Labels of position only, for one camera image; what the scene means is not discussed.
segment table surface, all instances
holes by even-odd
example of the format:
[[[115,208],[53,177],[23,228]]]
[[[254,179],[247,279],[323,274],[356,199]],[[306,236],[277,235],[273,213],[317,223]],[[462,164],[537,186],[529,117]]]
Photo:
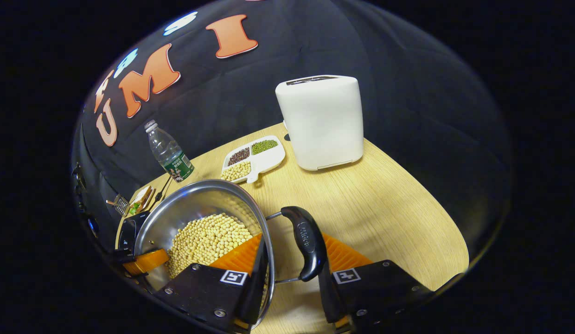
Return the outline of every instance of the table surface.
[[[283,123],[246,135],[192,159],[187,180],[169,182],[165,195],[197,180],[219,178],[226,154],[266,135],[283,144],[282,163],[259,179],[239,184],[266,216],[284,206],[311,213],[324,233],[353,247],[373,262],[392,260],[425,287],[436,290],[468,267],[467,245],[459,229],[434,197],[385,152],[364,139],[364,156],[355,163],[306,171],[298,166]],[[162,190],[168,175],[148,183]],[[120,234],[121,219],[116,240]],[[276,279],[297,277],[304,259],[292,225],[282,216],[269,222]],[[319,283],[275,286],[271,307],[254,333],[329,333]]]

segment toaster slot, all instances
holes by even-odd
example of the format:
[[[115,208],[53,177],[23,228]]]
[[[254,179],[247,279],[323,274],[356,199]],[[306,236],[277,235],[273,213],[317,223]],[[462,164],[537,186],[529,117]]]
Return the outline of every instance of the toaster slot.
[[[300,83],[309,83],[309,82],[317,82],[317,81],[319,81],[319,80],[335,79],[335,78],[336,78],[336,77],[319,76],[319,77],[312,77],[312,78],[294,80],[293,82],[287,82],[286,85],[293,85],[293,84],[300,84]]]

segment divided white dish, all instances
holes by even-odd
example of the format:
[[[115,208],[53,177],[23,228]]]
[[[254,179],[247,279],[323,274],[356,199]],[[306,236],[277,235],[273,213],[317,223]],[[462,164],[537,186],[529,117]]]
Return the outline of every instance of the divided white dish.
[[[254,144],[256,142],[263,141],[263,140],[273,140],[273,141],[277,142],[277,146],[275,146],[274,148],[269,148],[269,150],[260,152],[259,154],[252,155],[252,144]],[[250,161],[251,172],[245,177],[241,177],[241,178],[237,178],[236,180],[233,180],[232,182],[234,182],[234,183],[241,183],[244,181],[246,181],[247,183],[255,182],[256,180],[258,180],[258,175],[260,173],[266,173],[266,172],[270,171],[271,169],[277,167],[281,163],[281,161],[283,161],[283,158],[285,158],[285,156],[286,156],[286,152],[283,149],[283,145],[281,145],[281,141],[279,141],[279,139],[274,135],[267,135],[265,137],[251,141],[248,144],[242,145],[242,146],[235,148],[234,150],[230,151],[230,153],[228,153],[228,155],[226,155],[226,158],[224,159],[224,165],[222,166],[222,172],[233,166],[233,165],[228,166],[228,162],[230,162],[230,158],[236,152],[238,152],[240,150],[244,150],[245,148],[249,148],[249,157],[244,159],[244,160],[241,160],[237,163],[240,163],[243,161]]]

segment pot handle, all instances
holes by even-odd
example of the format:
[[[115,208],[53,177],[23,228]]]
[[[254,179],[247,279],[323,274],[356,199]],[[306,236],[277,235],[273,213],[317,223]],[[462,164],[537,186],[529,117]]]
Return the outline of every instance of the pot handle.
[[[304,268],[300,271],[297,279],[308,282],[323,270],[326,262],[326,246],[323,234],[311,214],[301,207],[282,207],[281,215],[292,222],[296,245],[298,245],[298,249],[304,256]],[[275,218],[276,216],[279,216],[279,212],[271,215],[270,218]]]

